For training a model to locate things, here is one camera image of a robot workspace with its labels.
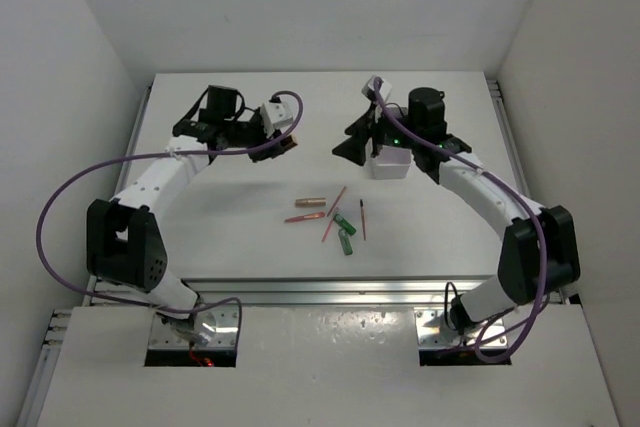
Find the black gold lipstick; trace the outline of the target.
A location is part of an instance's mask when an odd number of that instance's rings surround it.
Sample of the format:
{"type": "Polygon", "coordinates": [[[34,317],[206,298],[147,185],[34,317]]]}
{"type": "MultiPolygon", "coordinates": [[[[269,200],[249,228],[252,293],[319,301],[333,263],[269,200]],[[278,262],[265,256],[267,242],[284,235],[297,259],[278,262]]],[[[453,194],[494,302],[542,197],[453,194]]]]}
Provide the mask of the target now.
{"type": "Polygon", "coordinates": [[[293,135],[289,135],[280,141],[280,147],[284,152],[288,152],[297,146],[297,139],[293,135]]]}

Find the green bottle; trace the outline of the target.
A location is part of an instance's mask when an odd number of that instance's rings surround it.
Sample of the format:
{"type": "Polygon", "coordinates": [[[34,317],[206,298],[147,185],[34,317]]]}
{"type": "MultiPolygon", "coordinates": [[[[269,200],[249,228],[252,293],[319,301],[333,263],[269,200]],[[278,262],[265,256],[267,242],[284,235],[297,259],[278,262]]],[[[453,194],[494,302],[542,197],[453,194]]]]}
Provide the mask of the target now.
{"type": "Polygon", "coordinates": [[[346,218],[344,218],[341,214],[336,213],[333,216],[333,221],[341,229],[343,229],[349,236],[353,236],[353,235],[356,234],[357,229],[346,218]]]}
{"type": "Polygon", "coordinates": [[[338,238],[340,241],[342,252],[345,256],[350,256],[353,254],[353,247],[350,240],[350,235],[345,229],[340,229],[338,231],[338,238]]]}

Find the white organizer box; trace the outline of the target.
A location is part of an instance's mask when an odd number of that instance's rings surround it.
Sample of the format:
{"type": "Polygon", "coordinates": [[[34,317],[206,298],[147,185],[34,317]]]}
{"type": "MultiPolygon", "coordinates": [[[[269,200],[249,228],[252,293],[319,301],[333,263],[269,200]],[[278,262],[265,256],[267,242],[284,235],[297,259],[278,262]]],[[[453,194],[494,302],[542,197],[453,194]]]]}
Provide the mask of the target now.
{"type": "Polygon", "coordinates": [[[398,180],[407,176],[412,163],[412,154],[403,146],[405,136],[383,113],[380,107],[374,110],[374,126],[381,127],[366,146],[367,161],[371,175],[376,180],[398,180]]]}

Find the rose gold lipstick tube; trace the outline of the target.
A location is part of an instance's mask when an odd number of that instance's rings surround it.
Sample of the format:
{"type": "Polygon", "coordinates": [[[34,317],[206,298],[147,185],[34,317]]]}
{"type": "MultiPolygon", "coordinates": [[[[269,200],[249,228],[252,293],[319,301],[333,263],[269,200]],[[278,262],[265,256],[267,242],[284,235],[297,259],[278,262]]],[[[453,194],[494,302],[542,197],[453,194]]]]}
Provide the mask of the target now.
{"type": "Polygon", "coordinates": [[[323,197],[299,198],[294,201],[296,208],[324,207],[326,199],[323,197]]]}

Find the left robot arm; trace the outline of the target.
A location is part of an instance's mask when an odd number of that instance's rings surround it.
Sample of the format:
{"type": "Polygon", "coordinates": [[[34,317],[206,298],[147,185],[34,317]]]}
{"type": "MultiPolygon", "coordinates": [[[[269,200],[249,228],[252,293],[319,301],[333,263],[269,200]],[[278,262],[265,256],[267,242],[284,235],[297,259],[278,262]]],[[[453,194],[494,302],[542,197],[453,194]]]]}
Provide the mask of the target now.
{"type": "Polygon", "coordinates": [[[165,317],[194,315],[198,294],[169,268],[160,221],[173,201],[221,153],[254,162],[274,159],[296,145],[293,129],[301,111],[275,93],[252,110],[236,89],[208,86],[172,127],[162,152],[111,200],[96,200],[86,218],[88,272],[97,279],[137,291],[165,317]]]}

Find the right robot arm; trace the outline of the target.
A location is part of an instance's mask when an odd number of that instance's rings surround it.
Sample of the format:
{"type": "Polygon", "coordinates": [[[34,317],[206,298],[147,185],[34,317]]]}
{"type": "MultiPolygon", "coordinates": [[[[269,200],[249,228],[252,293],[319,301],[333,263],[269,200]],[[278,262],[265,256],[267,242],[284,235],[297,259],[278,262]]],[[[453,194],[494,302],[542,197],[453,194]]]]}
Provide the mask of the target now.
{"type": "Polygon", "coordinates": [[[581,268],[570,212],[545,207],[487,171],[472,148],[449,133],[444,92],[415,88],[407,107],[394,110],[383,86],[374,76],[364,87],[370,106],[346,128],[347,138],[333,155],[362,166],[386,148],[410,151],[421,172],[463,200],[502,242],[496,274],[447,306],[443,318],[450,329],[463,334],[576,282],[581,268]]]}

